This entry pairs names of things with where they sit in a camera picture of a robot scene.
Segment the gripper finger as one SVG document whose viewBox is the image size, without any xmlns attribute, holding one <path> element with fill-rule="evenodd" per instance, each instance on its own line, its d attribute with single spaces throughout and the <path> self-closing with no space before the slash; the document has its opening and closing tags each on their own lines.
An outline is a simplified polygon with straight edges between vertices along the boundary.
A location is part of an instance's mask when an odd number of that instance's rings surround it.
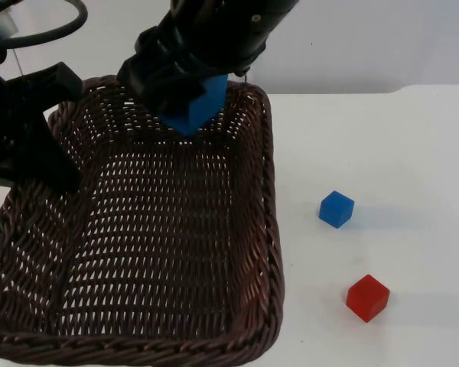
<svg viewBox="0 0 459 367">
<path fill-rule="evenodd" d="M 0 178 L 12 182 L 38 179 L 59 193 L 74 193 L 80 186 L 77 166 L 40 112 L 15 120 L 3 135 Z"/>
<path fill-rule="evenodd" d="M 143 92 L 143 104 L 156 115 L 175 116 L 184 114 L 187 106 L 205 92 L 202 82 L 193 77 L 164 79 L 148 85 Z"/>
</svg>

